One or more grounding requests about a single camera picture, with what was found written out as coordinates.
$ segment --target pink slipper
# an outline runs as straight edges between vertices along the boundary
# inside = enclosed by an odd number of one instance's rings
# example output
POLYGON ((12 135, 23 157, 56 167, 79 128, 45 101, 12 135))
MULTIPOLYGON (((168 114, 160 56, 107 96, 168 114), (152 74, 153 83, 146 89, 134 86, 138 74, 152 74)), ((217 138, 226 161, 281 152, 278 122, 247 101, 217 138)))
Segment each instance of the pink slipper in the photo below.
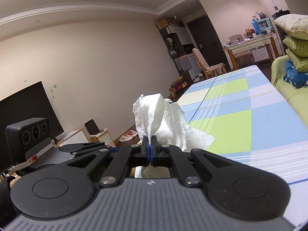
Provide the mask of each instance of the pink slipper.
POLYGON ((130 141, 131 139, 133 139, 133 137, 132 136, 130 136, 130 135, 127 135, 127 134, 124 134, 124 135, 122 135, 121 137, 120 137, 120 142, 127 142, 127 141, 130 141))
POLYGON ((133 131, 133 130, 127 131, 126 134, 129 135, 129 136, 132 136, 132 137, 135 137, 135 136, 138 135, 138 133, 136 131, 133 131))

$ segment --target sofa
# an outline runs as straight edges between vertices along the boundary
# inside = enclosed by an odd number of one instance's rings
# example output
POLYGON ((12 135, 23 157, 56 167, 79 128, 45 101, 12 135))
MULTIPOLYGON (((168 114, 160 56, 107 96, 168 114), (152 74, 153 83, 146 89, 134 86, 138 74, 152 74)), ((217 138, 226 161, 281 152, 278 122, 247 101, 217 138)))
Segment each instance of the sofa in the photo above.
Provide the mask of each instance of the sofa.
POLYGON ((282 56, 272 63, 272 85, 282 94, 308 128, 308 87, 295 88, 283 80, 285 62, 289 57, 282 56))

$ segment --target stack of pillows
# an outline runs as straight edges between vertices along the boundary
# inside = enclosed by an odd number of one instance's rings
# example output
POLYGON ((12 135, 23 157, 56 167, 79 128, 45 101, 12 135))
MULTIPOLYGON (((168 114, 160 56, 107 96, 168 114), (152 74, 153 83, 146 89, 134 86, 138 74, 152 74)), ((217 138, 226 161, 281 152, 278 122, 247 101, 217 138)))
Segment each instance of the stack of pillows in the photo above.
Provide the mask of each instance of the stack of pillows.
POLYGON ((285 63, 283 80, 297 88, 308 86, 308 16, 289 14, 274 22, 289 35, 283 40, 290 58, 285 63))

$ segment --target black tv screen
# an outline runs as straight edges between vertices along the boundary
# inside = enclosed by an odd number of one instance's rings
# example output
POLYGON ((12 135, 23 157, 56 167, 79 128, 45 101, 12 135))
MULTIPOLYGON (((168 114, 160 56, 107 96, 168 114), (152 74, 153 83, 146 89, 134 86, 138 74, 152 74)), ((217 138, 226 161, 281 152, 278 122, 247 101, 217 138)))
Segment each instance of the black tv screen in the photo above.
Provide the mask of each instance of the black tv screen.
POLYGON ((12 166, 5 128, 13 123, 33 117, 47 118, 50 138, 63 133, 42 82, 33 84, 0 101, 0 172, 12 166))

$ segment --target dark brown door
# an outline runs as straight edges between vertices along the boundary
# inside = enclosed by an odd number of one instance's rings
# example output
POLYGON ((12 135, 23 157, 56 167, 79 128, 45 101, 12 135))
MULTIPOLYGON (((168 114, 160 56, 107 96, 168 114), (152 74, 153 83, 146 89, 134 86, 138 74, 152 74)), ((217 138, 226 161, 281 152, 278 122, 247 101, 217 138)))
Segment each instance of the dark brown door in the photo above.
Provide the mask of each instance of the dark brown door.
POLYGON ((187 24, 198 48, 209 66, 227 64, 227 57, 222 50, 218 35, 207 15, 187 24))

